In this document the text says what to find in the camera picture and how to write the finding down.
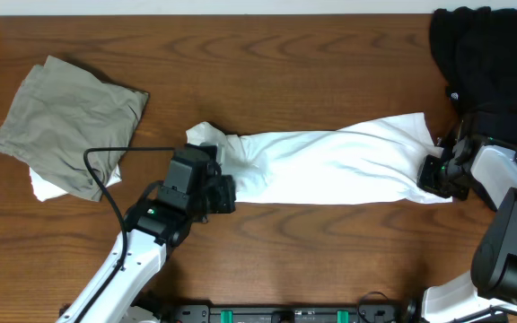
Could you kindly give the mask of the white printed t-shirt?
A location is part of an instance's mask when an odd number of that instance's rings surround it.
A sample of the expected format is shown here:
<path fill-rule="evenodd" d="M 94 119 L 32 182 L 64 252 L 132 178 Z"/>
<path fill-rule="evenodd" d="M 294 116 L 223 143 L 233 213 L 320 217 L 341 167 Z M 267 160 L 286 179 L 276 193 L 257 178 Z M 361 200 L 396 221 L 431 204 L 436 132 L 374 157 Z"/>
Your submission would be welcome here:
<path fill-rule="evenodd" d="M 440 156 L 423 113 L 379 118 L 333 131 L 226 135 L 208 122 L 187 130 L 189 144 L 215 145 L 235 182 L 236 199 L 254 204 L 360 205 L 443 199 L 417 185 L 426 155 Z"/>

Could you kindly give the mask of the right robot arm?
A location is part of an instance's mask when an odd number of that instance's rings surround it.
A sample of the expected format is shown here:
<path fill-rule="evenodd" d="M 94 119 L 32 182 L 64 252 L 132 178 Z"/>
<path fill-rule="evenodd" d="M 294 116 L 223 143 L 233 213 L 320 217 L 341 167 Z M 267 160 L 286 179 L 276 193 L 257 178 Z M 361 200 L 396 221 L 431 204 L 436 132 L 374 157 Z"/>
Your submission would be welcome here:
<path fill-rule="evenodd" d="M 440 197 L 464 200 L 483 191 L 495 209 L 470 270 L 446 284 L 429 287 L 411 301 L 406 322 L 505 322 L 517 317 L 517 145 L 485 134 L 478 120 L 492 112 L 463 115 L 451 154 L 425 157 L 416 184 Z"/>

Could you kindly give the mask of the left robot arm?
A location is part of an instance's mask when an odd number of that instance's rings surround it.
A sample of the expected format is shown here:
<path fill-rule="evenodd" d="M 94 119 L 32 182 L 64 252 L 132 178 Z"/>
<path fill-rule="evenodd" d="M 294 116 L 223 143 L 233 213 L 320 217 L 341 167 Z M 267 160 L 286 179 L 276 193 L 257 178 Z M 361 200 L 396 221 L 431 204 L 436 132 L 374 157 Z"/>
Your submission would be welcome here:
<path fill-rule="evenodd" d="M 114 210 L 120 232 L 101 268 L 61 322 L 162 322 L 164 314 L 142 289 L 189 235 L 193 223 L 235 210 L 235 183 L 222 172 L 215 145 L 172 149 L 168 173 L 149 184 L 126 212 Z"/>

